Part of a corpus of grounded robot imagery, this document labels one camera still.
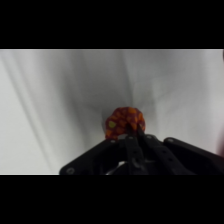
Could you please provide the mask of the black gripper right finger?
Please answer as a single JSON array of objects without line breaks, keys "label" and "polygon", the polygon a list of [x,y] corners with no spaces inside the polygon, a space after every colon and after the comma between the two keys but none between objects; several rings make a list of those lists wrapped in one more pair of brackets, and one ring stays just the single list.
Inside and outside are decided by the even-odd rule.
[{"label": "black gripper right finger", "polygon": [[137,131],[147,165],[164,175],[224,175],[224,158],[173,137],[160,141]]}]

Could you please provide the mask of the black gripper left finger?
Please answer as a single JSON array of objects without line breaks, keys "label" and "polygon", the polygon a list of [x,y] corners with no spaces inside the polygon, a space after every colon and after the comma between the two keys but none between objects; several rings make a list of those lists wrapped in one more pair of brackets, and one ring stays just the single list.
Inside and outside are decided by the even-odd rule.
[{"label": "black gripper left finger", "polygon": [[142,129],[117,140],[104,140],[81,156],[64,165],[60,175],[114,175],[117,170],[127,175],[144,174],[144,156],[139,140]]}]

